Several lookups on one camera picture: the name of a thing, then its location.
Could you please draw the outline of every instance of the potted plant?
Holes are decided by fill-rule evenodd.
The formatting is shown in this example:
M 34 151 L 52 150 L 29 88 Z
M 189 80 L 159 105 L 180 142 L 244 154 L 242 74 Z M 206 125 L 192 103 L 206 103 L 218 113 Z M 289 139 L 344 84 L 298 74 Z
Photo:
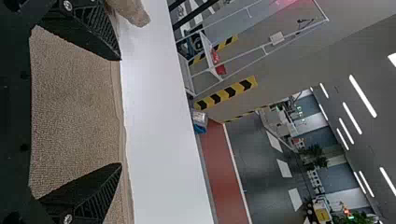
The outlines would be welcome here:
M 353 218 L 333 216 L 332 221 L 334 224 L 374 224 L 374 219 L 364 212 L 353 213 Z

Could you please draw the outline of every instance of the white floor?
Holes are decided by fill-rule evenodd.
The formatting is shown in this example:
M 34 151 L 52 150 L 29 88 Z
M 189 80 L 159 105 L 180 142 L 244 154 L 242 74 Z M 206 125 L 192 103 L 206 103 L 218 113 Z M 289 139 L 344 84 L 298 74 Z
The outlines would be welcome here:
M 282 174 L 282 177 L 285 177 L 285 178 L 293 177 L 291 175 L 291 171 L 290 171 L 290 168 L 289 168 L 289 165 L 287 162 L 280 161 L 280 160 L 276 160 L 276 161 L 277 161 L 277 165 L 279 166 L 279 170 L 280 170 L 280 173 Z
M 166 1 L 142 0 L 151 23 L 120 18 L 122 98 L 136 224 L 211 224 Z
M 289 190 L 289 196 L 291 199 L 291 203 L 293 204 L 294 211 L 297 211 L 301 207 L 301 205 L 303 205 L 300 193 L 297 189 L 291 189 Z
M 274 149 L 283 153 L 283 150 L 282 150 L 282 147 L 280 146 L 279 140 L 277 140 L 277 138 L 274 137 L 271 133 L 268 133 L 268 131 L 267 131 L 267 135 L 268 135 L 268 138 L 270 139 L 271 146 Z

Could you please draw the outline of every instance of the floor marking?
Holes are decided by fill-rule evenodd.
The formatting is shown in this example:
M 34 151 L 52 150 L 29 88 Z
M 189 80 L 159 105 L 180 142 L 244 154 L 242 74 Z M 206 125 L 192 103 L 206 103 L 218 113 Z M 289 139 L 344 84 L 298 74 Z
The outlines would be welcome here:
M 274 149 L 280 151 L 283 153 L 282 147 L 280 146 L 279 140 L 277 140 L 276 137 L 274 137 L 271 133 L 268 133 L 267 131 L 268 138 L 270 139 L 271 147 Z
M 309 222 L 308 217 L 305 219 L 304 224 L 311 224 L 311 223 Z
M 230 155 L 231 155 L 231 159 L 233 161 L 233 168 L 235 169 L 236 179 L 238 180 L 239 190 L 241 191 L 242 200 L 244 201 L 244 206 L 247 211 L 247 220 L 248 220 L 249 224 L 253 224 L 253 222 L 251 220 L 250 212 L 248 210 L 247 198 L 245 197 L 244 188 L 242 187 L 241 177 L 239 176 L 238 167 L 236 167 L 235 157 L 233 155 L 233 149 L 231 148 L 230 137 L 228 136 L 227 127 L 225 126 L 225 124 L 223 124 L 223 129 L 224 129 L 224 133 L 225 133 L 225 138 L 227 139 L 228 149 L 230 149 Z
M 285 177 L 285 178 L 293 177 L 291 175 L 291 171 L 290 171 L 290 168 L 289 168 L 289 165 L 287 162 L 280 161 L 280 160 L 276 160 L 276 161 L 277 161 L 277 165 L 279 166 L 280 173 L 282 174 L 282 177 Z
M 297 212 L 297 210 L 303 205 L 303 201 L 301 201 L 300 193 L 298 192 L 297 189 L 291 189 L 289 190 L 289 196 L 291 199 L 291 203 L 293 204 L 294 211 Z

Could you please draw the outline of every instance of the white wall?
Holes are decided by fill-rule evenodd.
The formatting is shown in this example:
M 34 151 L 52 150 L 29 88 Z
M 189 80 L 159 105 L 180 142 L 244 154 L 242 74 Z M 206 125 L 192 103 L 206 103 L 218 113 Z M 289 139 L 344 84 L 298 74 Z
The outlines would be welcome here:
M 166 1 L 151 24 L 120 20 L 127 159 L 136 224 L 213 223 Z
M 329 126 L 322 113 L 317 113 L 309 117 L 294 121 L 298 134 L 309 133 L 316 129 Z
M 326 197 L 334 211 L 340 211 L 342 209 L 342 206 L 339 205 L 340 202 L 343 202 L 348 209 L 370 206 L 361 189 L 338 191 L 332 194 L 326 194 Z

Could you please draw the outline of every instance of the gray wall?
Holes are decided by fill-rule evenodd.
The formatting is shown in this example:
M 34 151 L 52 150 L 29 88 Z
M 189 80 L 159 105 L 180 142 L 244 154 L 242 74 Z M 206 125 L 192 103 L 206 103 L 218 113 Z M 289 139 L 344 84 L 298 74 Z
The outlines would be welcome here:
M 303 115 L 305 118 L 320 113 L 320 108 L 314 95 L 305 96 L 304 98 L 299 99 L 296 104 L 303 109 Z
M 330 127 L 324 127 L 314 130 L 310 133 L 300 134 L 298 137 L 305 139 L 305 144 L 307 147 L 310 147 L 314 144 L 318 144 L 321 147 L 331 147 L 338 144 L 337 139 L 332 133 L 332 129 Z
M 346 189 L 359 188 L 348 163 L 332 166 L 318 171 L 320 181 L 326 193 L 335 193 Z

